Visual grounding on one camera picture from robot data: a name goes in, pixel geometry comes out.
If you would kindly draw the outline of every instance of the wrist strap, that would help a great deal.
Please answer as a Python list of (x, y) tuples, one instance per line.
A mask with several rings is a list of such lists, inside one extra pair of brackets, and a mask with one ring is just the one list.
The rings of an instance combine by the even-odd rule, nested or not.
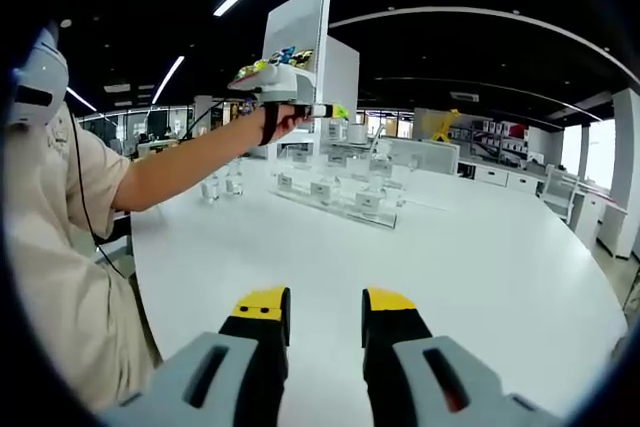
[(271, 142), (273, 134), (276, 133), (278, 127), (278, 111), (280, 106), (273, 102), (267, 102), (264, 108), (264, 127), (262, 128), (262, 142), (260, 145), (267, 145)]

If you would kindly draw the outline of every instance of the drawer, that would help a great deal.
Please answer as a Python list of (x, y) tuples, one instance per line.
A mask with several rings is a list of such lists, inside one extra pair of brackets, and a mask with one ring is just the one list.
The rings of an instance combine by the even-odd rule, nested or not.
[(473, 177), (480, 182), (486, 182), (487, 184), (499, 185), (506, 187), (507, 185), (507, 172), (499, 169), (492, 169), (490, 167), (476, 166), (476, 175)]
[(527, 192), (529, 194), (535, 194), (538, 188), (538, 180), (527, 175), (509, 174), (507, 179), (507, 189), (519, 190), (520, 192)]

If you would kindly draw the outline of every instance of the beige shirt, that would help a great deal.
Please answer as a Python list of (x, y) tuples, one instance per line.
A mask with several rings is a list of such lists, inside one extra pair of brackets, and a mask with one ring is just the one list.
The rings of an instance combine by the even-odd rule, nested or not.
[[(89, 218), (106, 237), (129, 161), (76, 130)], [(5, 225), (27, 315), (80, 399), (104, 409), (144, 387), (153, 367), (129, 283), (71, 247), (71, 224), (87, 229), (87, 221), (66, 105), (46, 127), (10, 128), (5, 156)]]

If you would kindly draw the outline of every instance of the white desk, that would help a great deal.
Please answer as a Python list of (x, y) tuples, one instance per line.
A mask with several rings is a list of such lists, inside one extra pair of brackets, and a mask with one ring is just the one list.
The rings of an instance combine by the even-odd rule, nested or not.
[(479, 159), (461, 157), (458, 163), (475, 167), (474, 180), (530, 194), (535, 194), (538, 184), (544, 183), (546, 180), (543, 175)]
[(151, 149), (157, 147), (169, 147), (170, 145), (177, 144), (177, 139), (165, 139), (154, 140), (153, 142), (145, 142), (144, 144), (138, 144), (138, 155), (140, 157), (146, 157)]
[(370, 426), (362, 379), (361, 290), (413, 300), (434, 335), (495, 369), (506, 392), (567, 414), (607, 365), (626, 323), (587, 249), (534, 196), (423, 172), (395, 230), (266, 192), (245, 162), (245, 195), (208, 208), (200, 189), (133, 214), (137, 275), (167, 358), (217, 331), (254, 289), (292, 290), (280, 425)]

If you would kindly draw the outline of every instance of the white helmet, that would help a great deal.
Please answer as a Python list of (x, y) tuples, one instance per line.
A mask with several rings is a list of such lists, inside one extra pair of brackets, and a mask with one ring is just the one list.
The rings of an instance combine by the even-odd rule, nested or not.
[(17, 87), (9, 125), (47, 125), (62, 105), (69, 84), (67, 61), (56, 48), (52, 32), (42, 29), (27, 62), (13, 73)]

